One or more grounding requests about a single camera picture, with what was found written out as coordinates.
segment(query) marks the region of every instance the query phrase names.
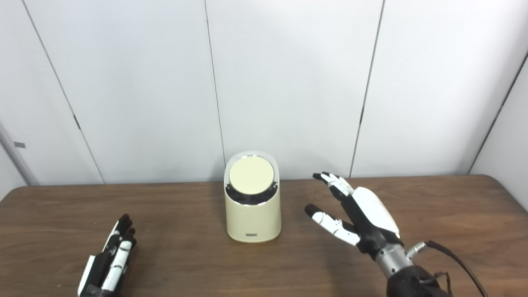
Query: black cable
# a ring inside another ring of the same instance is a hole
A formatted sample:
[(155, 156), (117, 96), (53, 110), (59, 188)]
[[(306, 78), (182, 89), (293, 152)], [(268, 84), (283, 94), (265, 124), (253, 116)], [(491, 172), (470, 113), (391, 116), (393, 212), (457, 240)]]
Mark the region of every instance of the black cable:
[(447, 247), (441, 245), (441, 244), (437, 244), (435, 243), (434, 241), (430, 240), (428, 242), (425, 242), (425, 244), (428, 246), (428, 247), (431, 247), (431, 248), (434, 248), (434, 249), (437, 249), (439, 251), (441, 251), (442, 253), (448, 255), (449, 257), (453, 258), (453, 260), (455, 260), (460, 266), (462, 266), (462, 268), (467, 272), (467, 274), (469, 275), (469, 277), (471, 277), (471, 280), (475, 283), (475, 285), (477, 286), (477, 289), (479, 290), (480, 294), (483, 296), (483, 297), (488, 297), (488, 294), (486, 293), (486, 291), (484, 290), (484, 288), (482, 287), (482, 285), (480, 284), (480, 282), (478, 281), (477, 277), (473, 274), (473, 272), (469, 269), (469, 267), (464, 263), (462, 262), (462, 260), (457, 257), (457, 255), (455, 255), (452, 251), (450, 251)]

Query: white wall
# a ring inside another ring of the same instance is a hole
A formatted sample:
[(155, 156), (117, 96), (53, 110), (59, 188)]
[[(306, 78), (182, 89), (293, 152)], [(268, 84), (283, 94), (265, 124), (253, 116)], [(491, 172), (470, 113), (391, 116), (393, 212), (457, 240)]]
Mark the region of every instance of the white wall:
[(525, 63), (471, 174), (496, 178), (528, 210), (528, 63)]
[(371, 72), (382, 0), (26, 3), (58, 78), (0, 2), (0, 136), (33, 184), (220, 180), (243, 150), (465, 174), (528, 51), (522, 0), (385, 1)]
[(25, 185), (26, 182), (0, 144), (0, 201), (11, 190)]
[(352, 176), (467, 174), (527, 22), (524, 0), (386, 1)]
[(220, 180), (203, 1), (26, 1), (107, 183)]
[(381, 0), (207, 0), (226, 159), (348, 176)]
[[(21, 1), (0, 1), (0, 134), (32, 184), (101, 183)], [(14, 142), (26, 148), (14, 147)]]

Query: cream cylindrical speaker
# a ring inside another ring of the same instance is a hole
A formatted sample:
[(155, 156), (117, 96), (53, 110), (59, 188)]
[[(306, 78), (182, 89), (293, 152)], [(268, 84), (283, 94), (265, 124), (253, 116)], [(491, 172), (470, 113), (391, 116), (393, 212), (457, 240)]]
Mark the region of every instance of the cream cylindrical speaker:
[(232, 157), (225, 168), (224, 193), (231, 238), (260, 243), (279, 235), (279, 169), (270, 155), (248, 151)]

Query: wire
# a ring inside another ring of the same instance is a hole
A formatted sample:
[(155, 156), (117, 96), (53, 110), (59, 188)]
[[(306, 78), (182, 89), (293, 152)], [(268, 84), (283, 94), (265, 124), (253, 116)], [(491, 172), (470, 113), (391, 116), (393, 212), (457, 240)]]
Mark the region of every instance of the wire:
[(455, 260), (460, 266), (462, 266), (462, 268), (467, 272), (467, 274), (469, 275), (469, 277), (471, 277), (471, 280), (475, 283), (475, 285), (477, 286), (477, 289), (479, 290), (480, 294), (483, 296), (483, 297), (488, 297), (488, 294), (486, 293), (486, 291), (484, 290), (484, 288), (482, 287), (482, 285), (480, 284), (480, 282), (478, 281), (477, 277), (475, 276), (475, 274), (473, 274), (473, 272), (469, 269), (469, 267), (464, 263), (462, 262), (462, 260), (457, 257), (457, 255), (455, 255), (452, 251), (450, 251), (447, 247), (441, 245), (441, 244), (437, 244), (435, 243), (434, 241), (430, 240), (428, 242), (425, 242), (426, 245), (428, 247), (431, 247), (431, 248), (434, 248), (434, 249), (437, 249), (439, 251), (441, 251), (442, 253), (448, 255), (449, 257), (453, 258), (453, 260)]
[(451, 289), (451, 278), (449, 277), (449, 273), (447, 272), (437, 272), (434, 274), (435, 279), (438, 279), (441, 276), (446, 276), (447, 281), (447, 293), (449, 294), (449, 297), (453, 297), (453, 290)]

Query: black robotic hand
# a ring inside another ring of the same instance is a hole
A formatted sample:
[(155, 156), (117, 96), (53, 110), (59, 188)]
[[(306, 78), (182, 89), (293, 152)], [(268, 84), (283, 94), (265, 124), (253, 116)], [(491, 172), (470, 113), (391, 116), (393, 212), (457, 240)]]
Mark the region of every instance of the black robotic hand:
[(115, 224), (101, 253), (90, 256), (77, 290), (79, 297), (117, 297), (127, 270), (130, 251), (136, 246), (135, 229), (128, 214)]
[(335, 237), (357, 246), (361, 253), (369, 254), (377, 262), (388, 279), (387, 297), (452, 297), (449, 275), (449, 292), (446, 292), (437, 281), (446, 273), (432, 275), (412, 261), (426, 246), (455, 259), (468, 272), (482, 296), (487, 296), (469, 268), (448, 249), (429, 241), (421, 242), (406, 252), (396, 223), (372, 191), (362, 187), (353, 189), (345, 179), (327, 172), (314, 173), (313, 177), (330, 188), (352, 224), (336, 219), (313, 204), (307, 205), (305, 212)]

